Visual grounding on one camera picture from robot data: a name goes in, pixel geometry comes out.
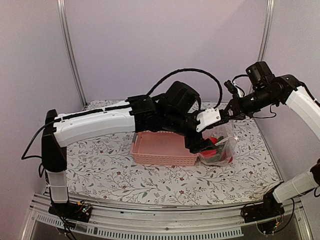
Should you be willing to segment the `clear zip top bag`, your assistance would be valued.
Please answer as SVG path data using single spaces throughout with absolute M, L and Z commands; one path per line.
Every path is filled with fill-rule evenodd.
M 202 132 L 204 139 L 211 140 L 216 149 L 198 154 L 197 159 L 207 166 L 225 167 L 233 161 L 238 138 L 234 133 L 234 121 L 215 126 Z

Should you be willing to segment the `orange red pepper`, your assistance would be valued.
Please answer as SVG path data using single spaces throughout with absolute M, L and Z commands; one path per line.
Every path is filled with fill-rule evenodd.
M 218 139 L 215 138 L 215 137 L 210 137 L 209 139 L 210 139 L 210 141 L 211 141 L 212 143 L 214 143 L 214 144 L 216 144 L 216 143 L 218 142 Z M 202 157 L 206 158 L 206 159 L 212 158 L 212 157 L 214 157 L 216 154 L 217 154 L 217 150 L 216 150 L 216 149 L 214 149 L 214 150 L 206 150 L 206 151 L 202 151 L 202 152 L 200 153 L 200 155 L 201 155 Z

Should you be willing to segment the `green avocado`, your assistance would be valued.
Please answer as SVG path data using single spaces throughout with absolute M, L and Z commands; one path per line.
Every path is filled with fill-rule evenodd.
M 225 159 L 227 149 L 226 145 L 228 141 L 228 139 L 224 140 L 223 136 L 217 138 L 217 143 L 215 144 L 217 153 L 215 156 L 210 158 L 212 163 L 221 162 Z

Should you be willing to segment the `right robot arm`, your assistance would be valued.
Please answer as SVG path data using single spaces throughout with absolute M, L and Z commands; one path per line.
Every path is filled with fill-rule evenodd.
M 232 99 L 225 108 L 232 112 L 230 119 L 240 120 L 244 116 L 252 118 L 254 113 L 264 107 L 283 104 L 296 113 L 316 137 L 320 136 L 320 104 L 303 82 L 290 74 L 278 77 L 272 73 L 264 76 L 250 75 L 249 79 L 253 92 L 243 97 L 239 96 L 237 87 L 230 80 L 224 83 L 232 94 Z M 244 206 L 244 220 L 250 222 L 282 215 L 285 212 L 283 202 L 305 195 L 319 186 L 320 164 L 316 163 L 310 170 L 270 189 L 263 195 L 262 203 Z

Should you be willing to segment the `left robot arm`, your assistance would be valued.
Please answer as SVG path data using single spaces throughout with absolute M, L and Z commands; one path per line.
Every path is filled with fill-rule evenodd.
M 199 152 L 216 146 L 203 138 L 203 131 L 221 121 L 218 108 L 190 112 L 194 100 L 173 100 L 164 94 L 144 95 L 105 108 L 46 114 L 41 137 L 42 165 L 48 176 L 49 193 L 55 209 L 63 216 L 74 213 L 67 186 L 67 147 L 73 143 L 108 134 L 137 133 L 134 146 L 142 153 L 134 159 L 140 164 L 193 166 Z

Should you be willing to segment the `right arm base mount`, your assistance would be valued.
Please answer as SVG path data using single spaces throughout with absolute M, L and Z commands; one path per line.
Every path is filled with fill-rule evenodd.
M 267 207 L 263 203 L 245 204 L 241 210 L 240 215 L 244 219 L 245 223 L 251 223 L 269 218 L 281 216 L 285 213 L 282 204 L 276 204 L 276 206 Z

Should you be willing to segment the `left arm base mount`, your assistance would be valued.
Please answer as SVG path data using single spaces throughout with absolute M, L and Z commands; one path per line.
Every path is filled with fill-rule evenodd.
M 92 214 L 92 205 L 90 203 L 85 203 L 83 200 L 78 203 L 70 201 L 66 203 L 52 202 L 48 213 L 62 219 L 88 223 Z

